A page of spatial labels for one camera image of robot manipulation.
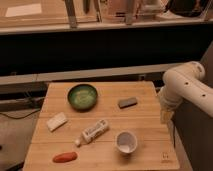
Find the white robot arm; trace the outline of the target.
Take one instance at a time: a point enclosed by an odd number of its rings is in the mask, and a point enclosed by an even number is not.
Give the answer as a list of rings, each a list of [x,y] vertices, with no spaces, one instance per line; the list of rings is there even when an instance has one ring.
[[[163,124],[169,122],[184,99],[213,117],[213,88],[202,82],[204,77],[205,69],[196,61],[170,68],[163,74],[164,86],[158,92]]]

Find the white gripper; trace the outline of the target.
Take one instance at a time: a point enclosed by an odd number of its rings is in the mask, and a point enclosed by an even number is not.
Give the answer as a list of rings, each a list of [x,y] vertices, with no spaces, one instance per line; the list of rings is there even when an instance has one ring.
[[[167,104],[167,101],[164,97],[163,89],[160,89],[158,92],[158,99],[161,106],[161,112],[160,112],[160,120],[162,124],[167,124],[174,115],[174,111],[172,108]]]

